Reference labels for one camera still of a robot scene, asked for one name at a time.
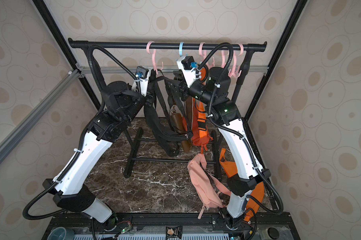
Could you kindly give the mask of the rightmost pink hook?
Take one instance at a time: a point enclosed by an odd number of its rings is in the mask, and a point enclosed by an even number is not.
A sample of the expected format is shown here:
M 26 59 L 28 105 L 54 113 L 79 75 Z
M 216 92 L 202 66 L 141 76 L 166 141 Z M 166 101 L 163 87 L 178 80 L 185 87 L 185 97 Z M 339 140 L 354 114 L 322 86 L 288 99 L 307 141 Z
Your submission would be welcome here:
M 239 43 L 238 43 L 238 46 L 239 46 L 239 56 L 241 56 L 244 52 L 244 47 L 242 44 L 239 44 Z M 232 60 L 233 60 L 232 68 L 229 70 L 228 76 L 238 78 L 241 74 L 241 69 L 240 69 L 240 67 L 237 66 L 237 55 L 235 52 L 233 53 Z

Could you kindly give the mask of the black base frame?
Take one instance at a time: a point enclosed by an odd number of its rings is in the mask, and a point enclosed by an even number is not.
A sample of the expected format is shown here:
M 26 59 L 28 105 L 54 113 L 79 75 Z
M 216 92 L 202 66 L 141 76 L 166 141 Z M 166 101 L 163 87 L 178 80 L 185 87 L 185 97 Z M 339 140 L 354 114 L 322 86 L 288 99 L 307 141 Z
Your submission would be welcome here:
M 255 218 L 229 229 L 219 213 L 118 213 L 116 226 L 106 231 L 98 222 L 80 214 L 52 218 L 43 239 L 58 227 L 72 229 L 74 240 L 166 240 L 166 227 L 183 226 L 182 240 L 267 240 L 267 228 L 276 228 L 278 240 L 298 240 L 299 234 L 289 213 L 275 216 L 259 213 Z

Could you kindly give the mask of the bright orange bag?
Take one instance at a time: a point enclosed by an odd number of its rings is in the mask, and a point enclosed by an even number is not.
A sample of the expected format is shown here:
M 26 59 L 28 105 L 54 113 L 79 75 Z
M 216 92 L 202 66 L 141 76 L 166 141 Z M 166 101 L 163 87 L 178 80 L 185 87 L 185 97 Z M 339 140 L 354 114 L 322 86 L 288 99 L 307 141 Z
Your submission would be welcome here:
M 235 162 L 227 161 L 225 159 L 225 152 L 226 149 L 222 148 L 219 156 L 219 163 L 223 167 L 227 177 L 230 178 L 237 174 L 237 168 Z M 264 198 L 264 183 L 257 184 L 250 195 L 255 197 L 258 201 L 262 202 Z M 245 204 L 244 208 L 252 208 L 256 213 L 259 209 L 259 206 L 255 203 L 254 200 L 249 200 L 249 203 Z

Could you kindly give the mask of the teal round container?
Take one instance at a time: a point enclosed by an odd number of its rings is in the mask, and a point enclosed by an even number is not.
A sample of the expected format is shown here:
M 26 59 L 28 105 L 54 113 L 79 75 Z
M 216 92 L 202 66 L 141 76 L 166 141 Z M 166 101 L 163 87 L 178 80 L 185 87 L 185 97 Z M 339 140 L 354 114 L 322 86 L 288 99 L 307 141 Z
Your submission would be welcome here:
M 73 240 L 75 233 L 72 229 L 58 227 L 53 229 L 47 237 L 47 240 Z

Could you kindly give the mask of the red-orange waist bag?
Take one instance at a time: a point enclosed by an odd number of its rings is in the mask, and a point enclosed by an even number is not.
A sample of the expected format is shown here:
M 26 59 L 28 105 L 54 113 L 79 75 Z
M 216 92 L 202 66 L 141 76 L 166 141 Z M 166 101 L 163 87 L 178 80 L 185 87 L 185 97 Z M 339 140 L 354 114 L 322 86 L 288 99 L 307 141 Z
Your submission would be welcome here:
M 191 130 L 194 146 L 200 147 L 200 153 L 207 151 L 207 144 L 213 140 L 207 129 L 206 112 L 203 103 L 188 97 L 186 102 L 186 118 L 182 118 L 185 130 Z

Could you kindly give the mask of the leftmost pink hook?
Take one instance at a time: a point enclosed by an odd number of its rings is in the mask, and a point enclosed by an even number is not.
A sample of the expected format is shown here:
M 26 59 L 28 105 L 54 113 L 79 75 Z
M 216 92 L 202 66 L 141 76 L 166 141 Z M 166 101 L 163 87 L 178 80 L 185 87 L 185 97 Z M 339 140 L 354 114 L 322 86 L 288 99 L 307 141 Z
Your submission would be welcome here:
M 162 66 L 160 68 L 158 68 L 157 66 L 157 62 L 156 62 L 156 49 L 151 49 L 151 45 L 154 43 L 154 41 L 149 41 L 146 45 L 146 52 L 151 55 L 151 61 L 152 61 L 152 65 L 153 65 L 153 70 L 155 71 L 156 74 L 158 74 L 158 71 L 162 71 L 164 68 L 164 64 L 162 63 Z

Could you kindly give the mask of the light blue hook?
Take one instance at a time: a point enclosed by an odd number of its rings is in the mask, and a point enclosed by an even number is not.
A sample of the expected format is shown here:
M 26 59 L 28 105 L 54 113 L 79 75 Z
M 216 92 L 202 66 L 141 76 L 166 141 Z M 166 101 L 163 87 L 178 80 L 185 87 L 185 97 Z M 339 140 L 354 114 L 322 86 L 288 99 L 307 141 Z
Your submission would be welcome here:
M 180 57 L 184 57 L 184 56 L 188 55 L 188 53 L 186 53 L 184 51 L 183 47 L 184 47 L 184 42 L 180 42 L 180 44 L 179 44 L 179 56 Z

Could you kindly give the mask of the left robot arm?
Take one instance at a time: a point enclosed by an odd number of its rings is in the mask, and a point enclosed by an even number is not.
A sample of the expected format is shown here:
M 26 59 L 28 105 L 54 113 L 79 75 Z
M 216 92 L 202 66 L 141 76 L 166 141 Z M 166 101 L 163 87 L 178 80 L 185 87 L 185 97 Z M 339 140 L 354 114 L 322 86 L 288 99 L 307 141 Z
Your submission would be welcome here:
M 106 85 L 93 52 L 101 51 L 127 72 L 134 80 L 130 86 L 124 81 Z M 91 73 L 102 96 L 101 106 L 80 135 L 78 147 L 66 166 L 53 179 L 45 180 L 45 189 L 23 209 L 25 219 L 36 221 L 66 211 L 85 214 L 99 223 L 107 222 L 113 215 L 111 208 L 99 200 L 84 184 L 87 176 L 105 151 L 125 132 L 146 102 L 141 84 L 141 74 L 133 74 L 121 61 L 99 45 L 88 48 L 87 59 Z M 31 207 L 46 194 L 52 194 L 60 210 L 33 216 Z

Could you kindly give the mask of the aluminium rail left wall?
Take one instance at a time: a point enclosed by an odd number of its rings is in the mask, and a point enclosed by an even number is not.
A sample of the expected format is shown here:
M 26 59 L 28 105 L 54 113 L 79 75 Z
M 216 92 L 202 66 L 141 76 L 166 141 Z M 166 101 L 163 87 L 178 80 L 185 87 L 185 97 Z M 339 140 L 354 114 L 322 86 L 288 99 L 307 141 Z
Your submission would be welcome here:
M 79 78 L 80 71 L 72 70 L 72 73 L 61 80 L 53 90 L 17 125 L 12 132 L 0 142 L 0 164 L 19 144 L 31 128 L 40 120 L 40 118 L 56 102 L 66 88 Z

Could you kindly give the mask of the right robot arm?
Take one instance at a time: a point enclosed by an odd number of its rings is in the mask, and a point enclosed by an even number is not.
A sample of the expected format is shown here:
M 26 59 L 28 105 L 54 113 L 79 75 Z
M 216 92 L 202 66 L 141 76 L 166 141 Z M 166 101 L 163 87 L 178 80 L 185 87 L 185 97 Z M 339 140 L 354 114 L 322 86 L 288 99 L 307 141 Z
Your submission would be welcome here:
M 219 129 L 233 156 L 237 173 L 227 180 L 228 190 L 222 190 L 230 196 L 228 205 L 219 211 L 229 229 L 236 229 L 244 220 L 247 212 L 252 211 L 246 205 L 249 200 L 266 212 L 280 215 L 283 202 L 275 187 L 268 180 L 270 171 L 258 161 L 246 134 L 244 122 L 235 101 L 240 87 L 249 70 L 249 64 L 255 52 L 264 52 L 267 43 L 238 45 L 245 51 L 245 58 L 240 66 L 232 99 L 227 98 L 229 66 L 236 60 L 235 47 L 230 43 L 221 43 L 211 49 L 201 63 L 196 63 L 192 56 L 180 56 L 178 69 L 183 76 L 180 92 L 206 104 L 206 117 Z M 275 198 L 277 209 L 267 208 L 252 195 L 260 183 L 267 186 Z

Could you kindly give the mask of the black round cap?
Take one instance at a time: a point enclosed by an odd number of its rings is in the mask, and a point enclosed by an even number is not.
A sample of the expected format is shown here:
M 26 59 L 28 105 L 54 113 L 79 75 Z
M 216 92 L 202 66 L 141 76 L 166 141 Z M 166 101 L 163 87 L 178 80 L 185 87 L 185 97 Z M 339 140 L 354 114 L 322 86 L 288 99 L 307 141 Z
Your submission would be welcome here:
M 265 236 L 267 240 L 278 240 L 280 233 L 276 228 L 270 227 L 266 229 Z

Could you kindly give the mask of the small snack packet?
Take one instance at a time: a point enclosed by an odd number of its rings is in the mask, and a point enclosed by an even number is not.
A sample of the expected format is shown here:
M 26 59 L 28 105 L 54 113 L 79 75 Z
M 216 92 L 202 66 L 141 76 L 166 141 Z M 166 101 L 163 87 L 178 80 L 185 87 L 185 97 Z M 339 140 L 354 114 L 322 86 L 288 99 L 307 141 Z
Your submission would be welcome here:
M 183 226 L 178 227 L 166 227 L 166 240 L 170 239 L 182 239 Z

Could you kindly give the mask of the brown leather bag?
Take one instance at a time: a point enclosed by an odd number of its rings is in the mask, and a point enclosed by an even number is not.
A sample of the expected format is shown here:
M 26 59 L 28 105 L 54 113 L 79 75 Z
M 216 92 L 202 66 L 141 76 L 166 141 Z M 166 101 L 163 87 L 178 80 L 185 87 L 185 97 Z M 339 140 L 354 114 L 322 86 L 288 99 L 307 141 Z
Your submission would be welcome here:
M 186 130 L 183 126 L 183 116 L 177 112 L 175 103 L 172 103 L 172 106 L 170 107 L 170 117 L 175 131 L 180 135 L 186 134 Z M 181 145 L 185 153 L 190 152 L 191 142 L 189 140 L 182 141 Z

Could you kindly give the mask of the pink hook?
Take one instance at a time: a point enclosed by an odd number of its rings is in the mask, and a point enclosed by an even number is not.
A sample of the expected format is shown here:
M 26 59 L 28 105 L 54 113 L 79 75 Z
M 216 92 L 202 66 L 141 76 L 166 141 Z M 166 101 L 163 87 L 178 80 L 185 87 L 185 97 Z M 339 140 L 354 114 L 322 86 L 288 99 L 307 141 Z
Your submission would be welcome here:
M 154 41 L 149 41 L 146 45 L 146 52 L 151 55 L 151 61 L 152 61 L 152 65 L 153 65 L 153 70 L 155 71 L 156 74 L 158 74 L 158 71 L 162 71 L 164 68 L 164 64 L 162 63 L 162 66 L 160 68 L 158 68 L 157 66 L 157 62 L 156 62 L 156 49 L 151 49 L 151 45 L 154 43 Z
M 244 47 L 242 44 L 239 44 L 239 43 L 238 43 L 238 46 L 239 46 L 239 56 L 241 56 L 244 52 Z M 241 74 L 241 69 L 240 69 L 240 67 L 237 66 L 237 55 L 235 52 L 233 53 L 232 60 L 233 60 L 232 68 L 229 70 L 228 76 L 238 78 Z
M 203 46 L 204 46 L 205 42 L 201 42 L 199 44 L 199 48 L 198 48 L 198 54 L 200 57 L 202 57 L 202 61 L 207 57 L 207 50 L 203 50 Z M 206 67 L 208 67 L 209 69 L 215 66 L 215 60 L 214 57 L 212 57 L 212 63 L 209 64 L 208 62 L 205 64 Z
M 225 50 L 221 50 L 221 65 L 220 65 L 220 67 L 221 67 L 221 68 L 224 68 L 224 67 L 225 67 L 225 64 L 226 64 L 226 61 L 225 61 Z

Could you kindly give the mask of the middle pink hook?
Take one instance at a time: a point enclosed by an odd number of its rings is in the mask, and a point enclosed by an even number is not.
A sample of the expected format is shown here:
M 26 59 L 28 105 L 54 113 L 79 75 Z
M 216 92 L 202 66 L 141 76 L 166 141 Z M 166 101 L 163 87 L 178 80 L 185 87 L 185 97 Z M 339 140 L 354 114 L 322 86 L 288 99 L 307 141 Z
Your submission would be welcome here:
M 202 61 L 207 57 L 207 50 L 203 50 L 203 46 L 204 46 L 205 42 L 201 42 L 199 44 L 199 48 L 198 48 L 198 54 L 200 57 L 202 57 Z M 208 67 L 209 69 L 215 66 L 215 60 L 214 57 L 212 57 L 212 63 L 209 64 L 208 62 L 205 64 L 206 67 Z

